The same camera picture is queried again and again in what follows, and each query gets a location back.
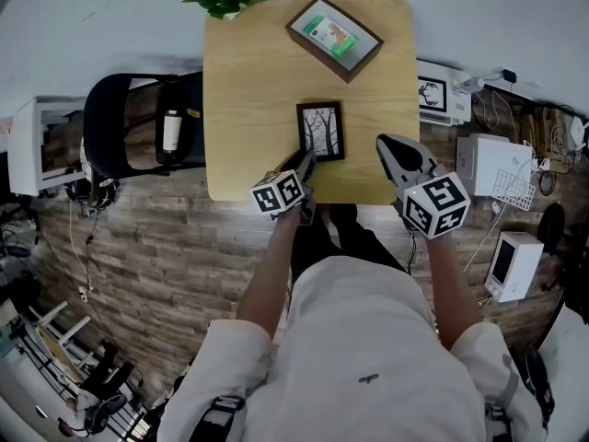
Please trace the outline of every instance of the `table top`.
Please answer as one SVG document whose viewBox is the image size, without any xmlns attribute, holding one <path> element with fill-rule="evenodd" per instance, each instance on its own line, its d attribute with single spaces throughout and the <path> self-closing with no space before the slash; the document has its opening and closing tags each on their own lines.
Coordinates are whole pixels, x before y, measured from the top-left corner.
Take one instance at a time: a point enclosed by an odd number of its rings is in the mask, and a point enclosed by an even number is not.
<svg viewBox="0 0 589 442">
<path fill-rule="evenodd" d="M 390 204 L 376 137 L 419 140 L 417 64 L 404 0 L 330 0 L 384 40 L 350 83 L 292 41 L 284 26 L 311 0 L 267 0 L 233 21 L 208 18 L 204 143 L 213 200 L 249 200 L 249 189 L 299 148 L 296 104 L 341 102 L 346 158 L 317 165 L 317 203 Z"/>
<path fill-rule="evenodd" d="M 45 342 L 45 345 L 57 359 L 57 361 L 62 364 L 62 366 L 65 366 L 68 376 L 76 383 L 82 383 L 84 381 L 84 377 L 80 373 L 80 370 L 78 370 L 74 365 L 74 362 L 72 362 L 70 357 L 67 355 L 65 349 L 59 344 L 57 339 L 45 331 L 41 326 L 35 326 L 35 331 L 39 333 L 39 336 Z"/>
</svg>

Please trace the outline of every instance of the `chair leg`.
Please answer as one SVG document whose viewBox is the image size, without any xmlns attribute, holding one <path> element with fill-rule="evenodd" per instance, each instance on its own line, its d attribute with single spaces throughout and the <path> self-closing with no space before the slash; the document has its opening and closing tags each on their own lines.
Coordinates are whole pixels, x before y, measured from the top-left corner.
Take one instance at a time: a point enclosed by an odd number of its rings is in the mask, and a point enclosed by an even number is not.
<svg viewBox="0 0 589 442">
<path fill-rule="evenodd" d="M 78 322 L 72 329 L 70 329 L 68 332 L 64 334 L 64 336 L 59 340 L 59 344 L 64 345 L 74 336 L 76 332 L 78 332 L 80 329 L 86 326 L 91 319 L 92 318 L 90 318 L 89 316 L 86 316 L 82 320 L 80 320 L 80 322 Z"/>
<path fill-rule="evenodd" d="M 43 316 L 39 320 L 39 325 L 42 327 L 46 327 L 47 324 L 49 324 L 55 318 L 55 316 L 57 316 L 59 314 L 59 312 L 62 309 L 64 309 L 66 306 L 67 306 L 67 301 L 62 301 L 59 305 L 57 305 L 55 308 L 53 308 L 51 311 L 49 311 L 45 316 Z"/>
<path fill-rule="evenodd" d="M 86 356 L 80 360 L 78 362 L 78 364 L 76 365 L 77 368 L 82 368 L 82 366 L 84 366 L 85 364 L 87 364 L 88 360 L 90 360 L 90 358 L 92 358 L 92 356 L 94 355 L 94 352 L 90 351 L 86 354 Z"/>
</svg>

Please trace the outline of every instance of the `person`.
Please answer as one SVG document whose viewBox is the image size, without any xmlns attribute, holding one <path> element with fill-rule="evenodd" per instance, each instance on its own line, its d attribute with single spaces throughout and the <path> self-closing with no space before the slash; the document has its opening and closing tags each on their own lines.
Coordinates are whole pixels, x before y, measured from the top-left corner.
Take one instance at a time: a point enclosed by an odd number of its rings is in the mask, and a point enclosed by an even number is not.
<svg viewBox="0 0 589 442">
<path fill-rule="evenodd" d="M 118 349 L 108 342 L 103 342 L 102 346 L 105 349 L 104 357 L 80 386 L 77 398 L 68 398 L 65 401 L 63 418 L 58 420 L 59 430 L 64 436 L 90 436 L 85 429 L 86 411 L 115 396 L 133 371 L 133 364 L 125 362 L 105 382 L 109 376 L 110 368 L 114 365 Z"/>
<path fill-rule="evenodd" d="M 544 440 L 450 234 L 426 241 L 438 338 L 421 289 L 356 216 L 355 205 L 331 206 L 340 248 L 319 214 L 307 227 L 297 209 L 279 216 L 237 318 L 210 323 L 159 441 L 482 442 L 497 430 Z M 273 350 L 289 264 L 292 302 Z"/>
</svg>

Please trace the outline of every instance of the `picture frame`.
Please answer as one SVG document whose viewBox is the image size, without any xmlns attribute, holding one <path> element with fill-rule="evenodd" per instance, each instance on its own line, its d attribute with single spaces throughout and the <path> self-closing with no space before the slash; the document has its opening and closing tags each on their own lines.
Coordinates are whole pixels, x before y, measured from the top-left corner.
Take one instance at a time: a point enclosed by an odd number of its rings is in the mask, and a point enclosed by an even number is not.
<svg viewBox="0 0 589 442">
<path fill-rule="evenodd" d="M 341 105 L 338 101 L 296 105 L 301 149 L 315 151 L 318 162 L 345 159 Z"/>
<path fill-rule="evenodd" d="M 420 108 L 423 110 L 431 111 L 447 111 L 447 92 L 444 80 L 437 80 L 435 78 L 417 77 L 417 87 L 420 100 Z M 435 87 L 434 93 L 428 96 L 426 92 L 433 92 L 432 88 Z"/>
<path fill-rule="evenodd" d="M 329 50 L 305 34 L 304 28 L 317 15 L 328 17 L 358 40 L 341 58 L 333 57 Z M 310 52 L 348 84 L 376 57 L 384 44 L 384 41 L 366 25 L 329 0 L 312 0 L 286 24 L 285 28 L 291 40 Z"/>
</svg>

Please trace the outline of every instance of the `white shirt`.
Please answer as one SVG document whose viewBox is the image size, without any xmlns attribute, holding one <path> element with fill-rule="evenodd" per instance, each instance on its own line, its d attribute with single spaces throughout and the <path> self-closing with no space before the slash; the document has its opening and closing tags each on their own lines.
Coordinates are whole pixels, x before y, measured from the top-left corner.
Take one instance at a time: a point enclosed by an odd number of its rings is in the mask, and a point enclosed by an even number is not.
<svg viewBox="0 0 589 442">
<path fill-rule="evenodd" d="M 482 442 L 485 401 L 504 403 L 514 440 L 544 438 L 499 328 L 472 326 L 446 351 L 421 289 L 390 267 L 350 257 L 310 267 L 271 351 L 260 326 L 213 321 L 158 440 L 189 441 L 222 395 L 247 397 L 229 441 Z"/>
<path fill-rule="evenodd" d="M 72 411 L 70 408 L 65 406 L 62 419 L 64 419 L 64 421 L 67 422 L 67 425 L 72 428 L 74 434 L 80 437 L 87 437 L 88 432 L 84 428 L 86 409 L 94 406 L 95 404 L 98 404 L 99 402 L 100 400 L 92 393 L 80 389 L 76 398 L 75 411 Z"/>
</svg>

